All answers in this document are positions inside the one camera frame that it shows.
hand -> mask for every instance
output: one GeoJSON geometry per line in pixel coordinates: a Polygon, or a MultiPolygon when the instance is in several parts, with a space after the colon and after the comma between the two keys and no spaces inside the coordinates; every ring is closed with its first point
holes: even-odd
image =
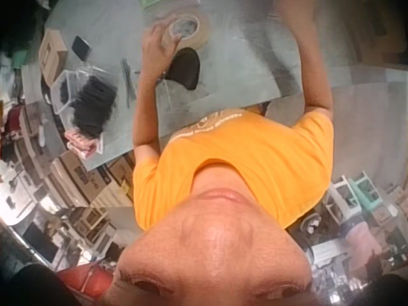
{"type": "Polygon", "coordinates": [[[177,46],[182,39],[181,36],[177,36],[166,45],[163,45],[164,32],[174,20],[175,17],[170,17],[158,22],[146,30],[143,35],[141,76],[150,82],[156,82],[163,72],[169,68],[177,46]]]}
{"type": "Polygon", "coordinates": [[[295,37],[314,28],[314,0],[278,0],[277,11],[295,37]]]}

person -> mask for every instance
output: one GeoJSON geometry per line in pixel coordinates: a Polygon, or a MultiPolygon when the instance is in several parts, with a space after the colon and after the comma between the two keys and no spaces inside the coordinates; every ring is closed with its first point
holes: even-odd
{"type": "Polygon", "coordinates": [[[163,152],[155,86],[180,37],[162,44],[173,19],[145,33],[133,144],[135,214],[146,232],[122,253],[108,305],[264,305],[310,289],[310,264],[285,228],[329,186],[333,98],[313,1],[277,9],[300,53],[303,117],[286,127],[224,110],[175,133],[163,152]]]}

red object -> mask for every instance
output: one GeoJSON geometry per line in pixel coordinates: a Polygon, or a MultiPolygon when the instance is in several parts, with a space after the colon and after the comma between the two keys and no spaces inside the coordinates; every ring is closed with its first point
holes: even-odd
{"type": "Polygon", "coordinates": [[[98,143],[97,140],[90,140],[74,130],[66,131],[64,136],[66,139],[72,142],[74,146],[81,150],[89,150],[90,148],[95,147],[98,143]]]}
{"type": "Polygon", "coordinates": [[[93,155],[93,153],[96,152],[96,146],[93,145],[92,147],[82,150],[81,148],[78,148],[74,143],[68,142],[67,147],[69,150],[74,152],[77,156],[79,156],[81,159],[87,159],[89,156],[93,155]]]}
{"type": "Polygon", "coordinates": [[[100,298],[113,281],[113,274],[97,263],[62,270],[57,276],[68,287],[93,299],[100,298]]]}
{"type": "Polygon", "coordinates": [[[21,131],[20,112],[23,106],[14,106],[7,114],[7,121],[4,125],[4,132],[9,134],[14,131],[21,131]]]}

orange t-shirt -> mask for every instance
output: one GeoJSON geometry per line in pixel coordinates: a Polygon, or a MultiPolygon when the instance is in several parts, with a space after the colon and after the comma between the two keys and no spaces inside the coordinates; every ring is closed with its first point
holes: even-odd
{"type": "Polygon", "coordinates": [[[329,186],[333,125],[319,112],[306,113],[290,128],[232,109],[182,129],[160,159],[136,164],[140,227],[149,229],[187,198],[194,174],[211,163],[234,167],[264,209],[286,228],[316,205],[329,186]]]}

clear plastic container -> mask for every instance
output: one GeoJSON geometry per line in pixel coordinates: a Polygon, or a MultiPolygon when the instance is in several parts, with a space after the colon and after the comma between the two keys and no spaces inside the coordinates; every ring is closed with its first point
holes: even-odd
{"type": "Polygon", "coordinates": [[[52,84],[50,93],[51,93],[51,102],[54,113],[59,115],[66,107],[68,107],[77,96],[79,91],[78,86],[78,77],[77,73],[70,70],[64,70],[57,80],[52,84]],[[66,93],[61,92],[62,83],[66,81],[66,93]],[[63,103],[61,99],[61,93],[65,95],[66,102],[63,103]]]}
{"type": "Polygon", "coordinates": [[[143,12],[143,24],[150,27],[179,10],[198,8],[201,0],[140,0],[143,12]]]}

